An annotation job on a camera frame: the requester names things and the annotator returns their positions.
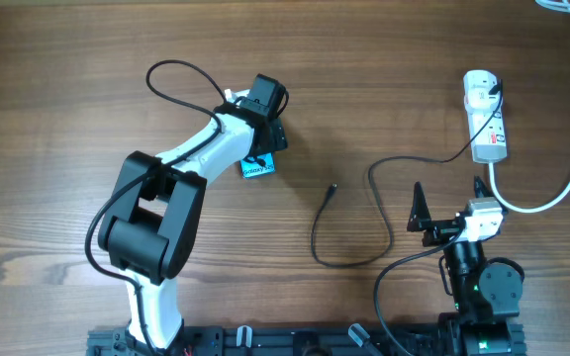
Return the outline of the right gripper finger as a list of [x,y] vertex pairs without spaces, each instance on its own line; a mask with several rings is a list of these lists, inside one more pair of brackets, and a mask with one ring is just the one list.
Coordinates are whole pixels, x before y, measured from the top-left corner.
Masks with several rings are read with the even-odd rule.
[[476,198],[494,198],[491,189],[485,184],[480,176],[475,176],[473,181],[474,193]]
[[432,228],[428,203],[420,182],[414,185],[413,204],[407,224],[407,231],[417,232]]

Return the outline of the teal screen Galaxy smartphone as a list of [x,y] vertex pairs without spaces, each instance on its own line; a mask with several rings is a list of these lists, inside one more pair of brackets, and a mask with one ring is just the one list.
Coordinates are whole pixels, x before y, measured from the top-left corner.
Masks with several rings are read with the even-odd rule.
[[276,172],[276,165],[272,153],[257,157],[248,157],[240,163],[241,175],[245,179],[253,179]]

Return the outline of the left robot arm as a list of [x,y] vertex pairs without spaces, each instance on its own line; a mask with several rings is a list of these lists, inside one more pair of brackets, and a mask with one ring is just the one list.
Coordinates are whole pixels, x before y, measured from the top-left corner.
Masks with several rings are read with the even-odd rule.
[[164,355],[179,342],[184,319],[177,276],[197,237],[206,190],[230,166],[287,147],[280,115],[289,99],[279,81],[259,74],[241,92],[225,92],[209,122],[184,143],[150,155],[134,151],[88,228],[108,253],[108,276],[130,293],[130,349]]

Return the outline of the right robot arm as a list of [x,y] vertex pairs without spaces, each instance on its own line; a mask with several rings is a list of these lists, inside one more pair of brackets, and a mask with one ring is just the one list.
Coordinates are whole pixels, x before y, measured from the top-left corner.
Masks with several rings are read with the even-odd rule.
[[505,257],[487,258],[483,243],[501,231],[504,209],[483,181],[474,179],[476,197],[452,219],[435,220],[422,184],[414,185],[408,231],[421,231],[425,247],[440,247],[445,291],[454,299],[455,313],[439,319],[439,349],[443,355],[524,355],[520,315],[524,271]]

